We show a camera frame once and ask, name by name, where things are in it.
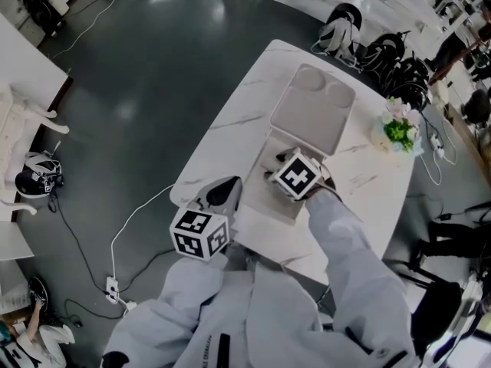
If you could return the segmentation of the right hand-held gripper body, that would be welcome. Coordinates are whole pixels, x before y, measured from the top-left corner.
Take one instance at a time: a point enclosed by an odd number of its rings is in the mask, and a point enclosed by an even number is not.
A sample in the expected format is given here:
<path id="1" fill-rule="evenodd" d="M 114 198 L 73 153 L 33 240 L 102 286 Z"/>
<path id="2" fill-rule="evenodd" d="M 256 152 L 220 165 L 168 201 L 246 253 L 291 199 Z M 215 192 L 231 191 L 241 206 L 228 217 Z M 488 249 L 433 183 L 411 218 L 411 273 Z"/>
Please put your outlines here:
<path id="1" fill-rule="evenodd" d="M 292 201 L 306 200 L 319 189 L 334 191 L 334 180 L 327 167 L 300 148 L 275 171 L 276 184 Z"/>

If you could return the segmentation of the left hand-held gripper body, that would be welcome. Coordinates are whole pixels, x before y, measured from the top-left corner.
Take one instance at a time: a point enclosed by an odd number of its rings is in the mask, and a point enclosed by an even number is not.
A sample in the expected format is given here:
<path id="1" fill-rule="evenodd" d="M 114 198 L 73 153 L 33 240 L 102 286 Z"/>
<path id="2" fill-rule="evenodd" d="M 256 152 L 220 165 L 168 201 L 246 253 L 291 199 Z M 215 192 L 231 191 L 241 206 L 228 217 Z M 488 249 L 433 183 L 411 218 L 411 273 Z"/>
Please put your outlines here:
<path id="1" fill-rule="evenodd" d="M 180 255 L 210 261 L 233 239 L 230 231 L 242 194 L 242 179 L 217 179 L 180 207 L 170 224 L 170 236 Z"/>

